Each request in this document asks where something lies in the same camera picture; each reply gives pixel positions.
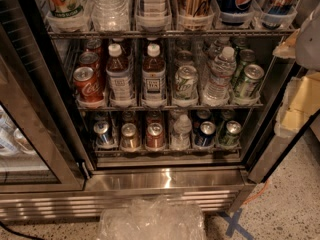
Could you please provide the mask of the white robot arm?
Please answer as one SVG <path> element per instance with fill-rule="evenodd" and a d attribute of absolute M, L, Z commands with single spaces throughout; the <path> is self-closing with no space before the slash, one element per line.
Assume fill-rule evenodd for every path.
<path fill-rule="evenodd" d="M 291 138 L 320 109 L 320 4 L 298 30 L 274 49 L 273 55 L 294 59 L 309 70 L 306 76 L 289 81 L 276 116 L 275 134 Z"/>

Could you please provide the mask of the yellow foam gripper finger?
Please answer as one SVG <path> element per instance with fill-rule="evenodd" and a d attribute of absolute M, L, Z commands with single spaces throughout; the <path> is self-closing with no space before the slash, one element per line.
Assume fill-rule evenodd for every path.
<path fill-rule="evenodd" d="M 276 116 L 275 134 L 281 138 L 292 137 L 319 109 L 320 72 L 312 72 L 301 78 L 292 77 Z"/>
<path fill-rule="evenodd" d="M 285 41 L 281 42 L 274 50 L 273 55 L 281 59 L 294 59 L 295 58 L 295 46 L 297 36 L 300 30 L 295 30 Z"/>

